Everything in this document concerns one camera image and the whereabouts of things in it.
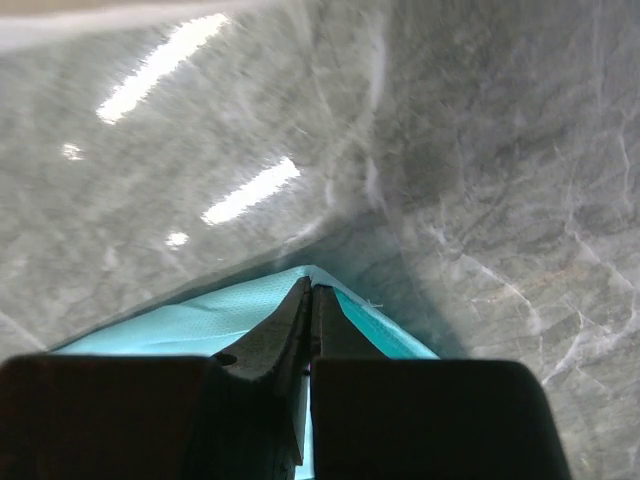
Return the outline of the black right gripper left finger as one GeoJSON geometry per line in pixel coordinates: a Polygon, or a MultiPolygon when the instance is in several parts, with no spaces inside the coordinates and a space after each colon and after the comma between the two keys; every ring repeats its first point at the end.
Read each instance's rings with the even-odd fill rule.
{"type": "Polygon", "coordinates": [[[301,465],[311,339],[311,280],[295,281],[281,304],[215,355],[214,465],[301,465]]]}

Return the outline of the teal t-shirt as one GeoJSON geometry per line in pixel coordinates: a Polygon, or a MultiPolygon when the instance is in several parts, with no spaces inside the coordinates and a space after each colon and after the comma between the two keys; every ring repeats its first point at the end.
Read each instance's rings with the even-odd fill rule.
{"type": "Polygon", "coordinates": [[[351,323],[393,359],[437,355],[325,270],[304,265],[236,283],[192,299],[171,300],[148,313],[106,325],[53,349],[63,355],[211,356],[273,313],[301,277],[333,289],[351,323]]]}

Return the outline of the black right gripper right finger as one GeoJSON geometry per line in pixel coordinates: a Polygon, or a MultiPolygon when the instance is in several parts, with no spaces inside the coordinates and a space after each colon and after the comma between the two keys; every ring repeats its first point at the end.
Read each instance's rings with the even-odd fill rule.
{"type": "Polygon", "coordinates": [[[332,287],[312,291],[311,358],[378,359],[385,355],[349,320],[332,287]]]}

